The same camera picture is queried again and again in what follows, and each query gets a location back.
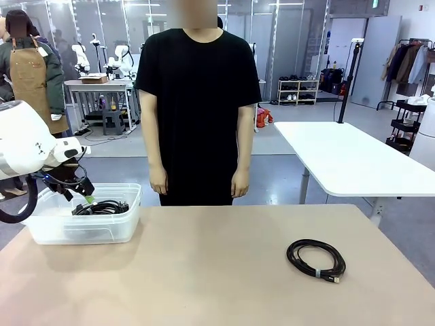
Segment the beige table top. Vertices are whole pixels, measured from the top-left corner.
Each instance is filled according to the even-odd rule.
[[[24,229],[0,252],[0,325],[435,325],[435,290],[354,206],[141,213],[126,244],[39,246]],[[301,238],[342,253],[340,284],[288,263]]]

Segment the man's left hand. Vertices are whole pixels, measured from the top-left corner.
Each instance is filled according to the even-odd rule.
[[[249,170],[236,170],[231,180],[231,196],[233,198],[243,197],[249,189]]]

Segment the workbench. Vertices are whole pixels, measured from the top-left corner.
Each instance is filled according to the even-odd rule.
[[[111,103],[109,98],[114,97],[118,105],[118,93],[124,95],[124,102],[127,111],[129,129],[126,134],[129,134],[136,129],[136,122],[140,120],[139,115],[139,99],[136,90],[133,88],[133,80],[109,80],[104,84],[83,84],[80,80],[69,80],[65,82],[69,90],[73,108],[78,107],[76,120],[78,126],[82,123],[87,123],[86,115],[90,112],[98,111],[98,99],[100,95],[104,95],[106,99],[107,109],[110,109]]]
[[[299,204],[309,176],[336,197],[374,197],[370,218],[379,226],[385,199],[434,197],[435,172],[351,124],[277,122],[276,128],[304,164]]]
[[[301,238],[339,250],[340,283],[285,256]],[[332,267],[317,249],[301,255]],[[432,326],[435,290],[354,206],[152,207],[125,244],[0,251],[5,326]]]

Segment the orange object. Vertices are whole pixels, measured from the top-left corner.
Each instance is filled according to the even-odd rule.
[[[273,123],[273,116],[271,115],[271,112],[267,109],[263,109],[264,111],[262,113],[259,113],[257,116],[257,128],[263,128],[266,126],[266,119],[269,122],[269,124]]]

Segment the green jacket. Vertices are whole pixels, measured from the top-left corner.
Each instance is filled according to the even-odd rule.
[[[52,114],[65,114],[65,99],[63,94],[63,71],[59,59],[53,53],[49,46],[38,42],[38,46],[42,47],[48,55],[43,59],[47,66],[47,99],[50,105]],[[16,48],[27,49],[35,48],[30,37],[16,39]],[[14,92],[10,84],[5,80],[4,75],[11,80],[10,75],[10,58],[12,51],[12,39],[8,39],[0,45],[0,97],[4,101],[14,99]]]

